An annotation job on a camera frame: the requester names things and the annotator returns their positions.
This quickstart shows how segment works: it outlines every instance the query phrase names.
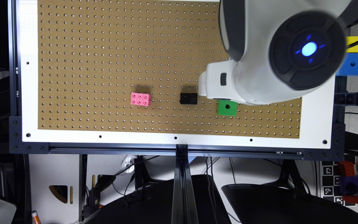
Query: pink lego brick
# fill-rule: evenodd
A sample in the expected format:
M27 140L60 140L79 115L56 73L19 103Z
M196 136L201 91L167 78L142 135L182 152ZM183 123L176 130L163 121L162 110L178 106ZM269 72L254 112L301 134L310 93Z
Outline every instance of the pink lego brick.
M150 106L150 94L147 93L131 93L131 104L138 106Z

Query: blue light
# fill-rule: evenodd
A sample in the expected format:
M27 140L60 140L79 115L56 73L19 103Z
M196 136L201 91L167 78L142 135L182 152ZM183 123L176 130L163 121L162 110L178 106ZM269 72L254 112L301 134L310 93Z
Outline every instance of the blue light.
M308 42L305 46L302 48L302 54L305 57L308 57L312 54L314 54L317 50L317 44L314 42Z

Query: brown pegboard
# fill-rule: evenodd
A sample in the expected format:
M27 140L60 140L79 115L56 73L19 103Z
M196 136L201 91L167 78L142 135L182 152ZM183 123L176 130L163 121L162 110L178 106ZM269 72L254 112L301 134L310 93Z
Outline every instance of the brown pegboard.
M227 60L217 2L38 0L39 129L299 138L301 99L218 116L197 92ZM149 107L131 92L150 93Z

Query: black lego brick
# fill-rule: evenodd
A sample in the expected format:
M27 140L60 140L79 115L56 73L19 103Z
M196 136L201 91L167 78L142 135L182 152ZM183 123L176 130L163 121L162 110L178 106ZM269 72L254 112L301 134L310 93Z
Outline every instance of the black lego brick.
M180 104L182 105L196 105L197 93L180 93Z

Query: green lego brick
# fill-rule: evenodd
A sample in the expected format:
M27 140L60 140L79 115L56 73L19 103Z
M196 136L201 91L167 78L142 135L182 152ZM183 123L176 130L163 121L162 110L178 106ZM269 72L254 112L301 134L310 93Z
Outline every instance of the green lego brick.
M235 116L237 114L237 103L229 100L219 100L218 115Z

